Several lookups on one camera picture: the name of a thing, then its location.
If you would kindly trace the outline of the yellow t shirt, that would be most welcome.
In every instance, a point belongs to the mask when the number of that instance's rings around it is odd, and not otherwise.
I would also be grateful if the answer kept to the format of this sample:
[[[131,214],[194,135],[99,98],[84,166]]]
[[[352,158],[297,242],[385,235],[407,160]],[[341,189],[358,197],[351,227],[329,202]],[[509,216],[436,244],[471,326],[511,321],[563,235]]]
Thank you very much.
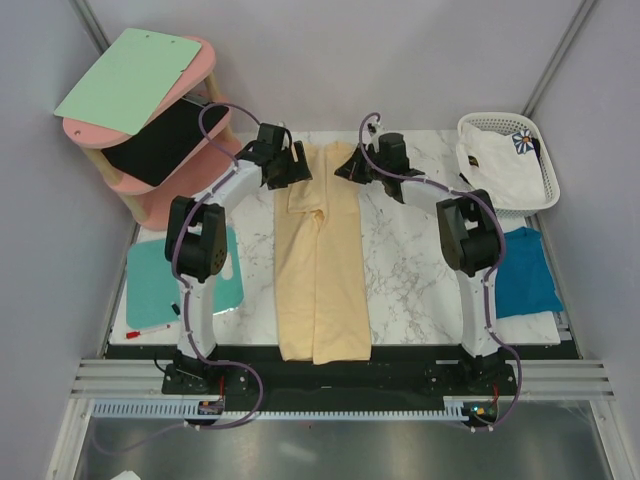
[[[359,187],[335,174],[354,150],[306,145],[311,180],[274,194],[275,304],[286,361],[371,356]]]

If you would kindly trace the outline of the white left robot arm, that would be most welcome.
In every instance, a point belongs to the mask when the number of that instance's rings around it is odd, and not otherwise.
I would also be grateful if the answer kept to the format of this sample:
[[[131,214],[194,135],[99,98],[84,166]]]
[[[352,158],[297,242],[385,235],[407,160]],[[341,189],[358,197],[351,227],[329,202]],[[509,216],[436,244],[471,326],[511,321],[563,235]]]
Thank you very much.
[[[178,351],[196,359],[187,366],[184,379],[196,392],[211,392],[220,378],[208,357],[217,346],[213,289],[227,260],[227,214],[262,187],[282,189],[311,178],[303,144],[286,127],[262,123],[257,137],[211,186],[195,196],[172,200],[165,258],[182,303]]]

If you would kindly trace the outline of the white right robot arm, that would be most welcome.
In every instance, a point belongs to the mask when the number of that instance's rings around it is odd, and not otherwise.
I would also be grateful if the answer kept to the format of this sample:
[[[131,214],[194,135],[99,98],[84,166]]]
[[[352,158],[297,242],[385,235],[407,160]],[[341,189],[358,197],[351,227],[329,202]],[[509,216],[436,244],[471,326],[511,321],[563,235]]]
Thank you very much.
[[[400,133],[375,132],[335,174],[363,185],[378,181],[397,202],[435,214],[442,255],[459,285],[461,346],[472,358],[496,354],[495,278],[506,240],[489,194],[457,191],[412,168]]]

